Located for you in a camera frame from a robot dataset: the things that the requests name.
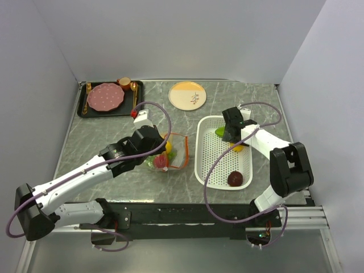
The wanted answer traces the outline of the green toy leaf slice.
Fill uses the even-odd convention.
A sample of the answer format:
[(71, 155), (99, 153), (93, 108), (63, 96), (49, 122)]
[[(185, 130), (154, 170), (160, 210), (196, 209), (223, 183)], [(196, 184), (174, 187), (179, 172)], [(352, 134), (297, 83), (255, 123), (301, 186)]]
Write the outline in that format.
[(222, 138), (222, 137), (224, 136), (224, 132), (225, 132), (225, 128), (224, 128), (224, 127), (220, 127), (220, 128), (217, 128), (217, 129), (215, 130), (215, 134), (216, 134), (218, 137), (220, 137), (220, 138)]

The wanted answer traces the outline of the green toy grapes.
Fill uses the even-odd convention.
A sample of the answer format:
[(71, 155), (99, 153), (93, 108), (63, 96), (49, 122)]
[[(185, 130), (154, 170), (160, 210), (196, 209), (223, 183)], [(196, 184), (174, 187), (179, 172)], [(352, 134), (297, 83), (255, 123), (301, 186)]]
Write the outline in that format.
[(149, 156), (145, 159), (144, 164), (146, 165), (147, 168), (149, 168), (150, 170), (157, 170), (159, 169), (159, 162), (158, 162), (158, 157), (159, 155), (153, 155), (153, 156)]

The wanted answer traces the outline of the yellow toy pear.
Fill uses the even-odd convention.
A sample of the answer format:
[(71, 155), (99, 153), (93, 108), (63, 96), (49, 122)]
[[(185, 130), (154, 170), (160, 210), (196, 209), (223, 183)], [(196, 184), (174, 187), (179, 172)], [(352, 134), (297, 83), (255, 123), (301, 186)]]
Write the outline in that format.
[(172, 145), (169, 141), (166, 142), (165, 149), (167, 154), (169, 154), (172, 151)]

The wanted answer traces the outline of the red toy fruit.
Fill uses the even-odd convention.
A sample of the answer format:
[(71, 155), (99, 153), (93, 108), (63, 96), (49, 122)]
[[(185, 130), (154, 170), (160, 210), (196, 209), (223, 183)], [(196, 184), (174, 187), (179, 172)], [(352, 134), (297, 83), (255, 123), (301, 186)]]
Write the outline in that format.
[(165, 154), (156, 155), (153, 159), (153, 166), (157, 169), (168, 167), (168, 156)]

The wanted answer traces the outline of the yellow toy lemon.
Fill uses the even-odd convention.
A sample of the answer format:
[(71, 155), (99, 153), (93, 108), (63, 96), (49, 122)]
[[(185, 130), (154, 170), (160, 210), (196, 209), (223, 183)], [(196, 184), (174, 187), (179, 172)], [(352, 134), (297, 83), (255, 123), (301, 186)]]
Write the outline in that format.
[(232, 150), (234, 152), (241, 152), (245, 149), (245, 146), (244, 145), (237, 145), (237, 144), (234, 144), (234, 143), (230, 143), (230, 147), (232, 148)]

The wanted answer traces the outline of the green toy vegetable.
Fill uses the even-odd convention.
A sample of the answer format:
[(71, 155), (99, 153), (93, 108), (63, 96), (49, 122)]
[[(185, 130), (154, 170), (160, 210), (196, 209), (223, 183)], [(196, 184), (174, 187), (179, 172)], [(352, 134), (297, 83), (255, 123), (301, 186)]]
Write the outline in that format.
[(177, 152), (171, 151), (167, 154), (167, 156), (168, 156), (168, 160), (173, 160), (177, 156)]

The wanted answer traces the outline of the clear orange zip bag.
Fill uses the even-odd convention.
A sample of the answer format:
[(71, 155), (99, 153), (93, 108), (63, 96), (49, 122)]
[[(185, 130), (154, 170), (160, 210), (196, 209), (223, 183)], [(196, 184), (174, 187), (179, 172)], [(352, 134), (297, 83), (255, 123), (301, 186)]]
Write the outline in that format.
[(150, 171), (168, 172), (183, 169), (188, 164), (188, 137), (171, 133), (165, 145), (166, 150), (159, 155), (149, 156), (143, 166)]

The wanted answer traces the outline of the dark maroon toy fruit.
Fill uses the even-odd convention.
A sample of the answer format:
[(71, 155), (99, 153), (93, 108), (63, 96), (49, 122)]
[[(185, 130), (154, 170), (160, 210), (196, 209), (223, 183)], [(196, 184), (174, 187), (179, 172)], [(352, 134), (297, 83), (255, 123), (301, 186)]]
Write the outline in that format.
[(243, 175), (238, 171), (231, 172), (227, 177), (227, 184), (230, 187), (240, 187), (243, 184)]

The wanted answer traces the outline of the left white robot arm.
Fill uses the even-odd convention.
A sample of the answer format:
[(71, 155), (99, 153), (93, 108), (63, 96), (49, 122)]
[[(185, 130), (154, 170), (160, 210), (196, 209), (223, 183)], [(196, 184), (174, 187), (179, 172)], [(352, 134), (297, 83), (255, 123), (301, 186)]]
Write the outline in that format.
[(166, 140), (156, 126), (142, 126), (132, 136), (120, 139), (101, 150), (88, 162), (42, 185), (25, 183), (15, 192), (15, 214), (28, 241), (39, 240), (53, 229), (72, 224), (96, 224), (107, 228), (113, 211), (106, 200), (98, 198), (80, 204), (68, 201), (80, 192), (113, 179), (141, 165), (150, 155), (162, 154)]

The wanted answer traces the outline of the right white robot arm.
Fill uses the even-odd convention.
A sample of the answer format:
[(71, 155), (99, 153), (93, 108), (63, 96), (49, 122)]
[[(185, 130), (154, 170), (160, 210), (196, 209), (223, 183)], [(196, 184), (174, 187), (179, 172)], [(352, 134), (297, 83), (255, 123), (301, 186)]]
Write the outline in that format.
[(262, 226), (269, 219), (268, 209), (313, 184), (306, 148), (300, 142), (290, 143), (274, 136), (251, 119), (244, 119), (237, 107), (224, 110), (222, 116), (225, 121), (224, 142), (250, 146), (270, 162), (270, 184), (250, 203), (250, 222)]

